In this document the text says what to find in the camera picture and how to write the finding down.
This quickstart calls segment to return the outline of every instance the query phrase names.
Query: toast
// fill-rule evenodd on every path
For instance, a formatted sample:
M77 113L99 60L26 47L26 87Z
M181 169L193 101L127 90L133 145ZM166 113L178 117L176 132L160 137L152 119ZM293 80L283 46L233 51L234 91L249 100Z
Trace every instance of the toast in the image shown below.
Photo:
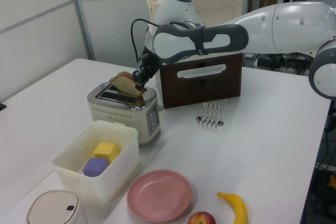
M133 75L126 71L120 72L115 77L112 77L110 79L110 83L113 84L118 90L136 95L137 97L141 96L145 92L145 89L136 89L136 82L133 78Z

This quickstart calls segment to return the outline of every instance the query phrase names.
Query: small white container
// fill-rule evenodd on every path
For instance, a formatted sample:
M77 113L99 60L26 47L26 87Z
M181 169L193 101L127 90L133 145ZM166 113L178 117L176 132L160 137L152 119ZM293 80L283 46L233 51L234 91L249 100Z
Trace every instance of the small white container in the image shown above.
M117 143L120 154L97 177L83 174L83 167L93 156L99 142ZM83 199L106 204L131 175L139 162L138 131L119 123L95 121L53 160L63 186Z
M72 191L53 190L41 194L32 204L27 224L87 224L80 197Z

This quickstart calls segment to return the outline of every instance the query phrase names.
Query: toaster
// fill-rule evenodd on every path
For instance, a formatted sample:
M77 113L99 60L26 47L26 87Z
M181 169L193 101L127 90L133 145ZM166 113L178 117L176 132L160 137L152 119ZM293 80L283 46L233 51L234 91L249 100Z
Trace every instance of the toaster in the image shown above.
M154 89L145 88L137 97L105 82L89 93L88 102L94 121L117 122L137 129L139 145L149 143L160 131L160 106Z

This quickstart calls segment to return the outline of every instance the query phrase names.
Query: plate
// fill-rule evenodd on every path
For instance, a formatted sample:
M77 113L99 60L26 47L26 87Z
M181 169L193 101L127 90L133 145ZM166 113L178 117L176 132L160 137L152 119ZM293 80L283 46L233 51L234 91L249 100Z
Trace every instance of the plate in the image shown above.
M172 170L154 170L133 182L127 194L130 210L150 222L167 222L180 216L190 205L188 180Z

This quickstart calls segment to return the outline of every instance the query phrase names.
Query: red apple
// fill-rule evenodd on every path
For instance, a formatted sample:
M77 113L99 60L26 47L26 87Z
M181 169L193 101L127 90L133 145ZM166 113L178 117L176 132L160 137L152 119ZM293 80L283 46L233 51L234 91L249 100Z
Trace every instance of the red apple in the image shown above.
M192 214L187 224L216 224L216 221L211 214L202 211Z

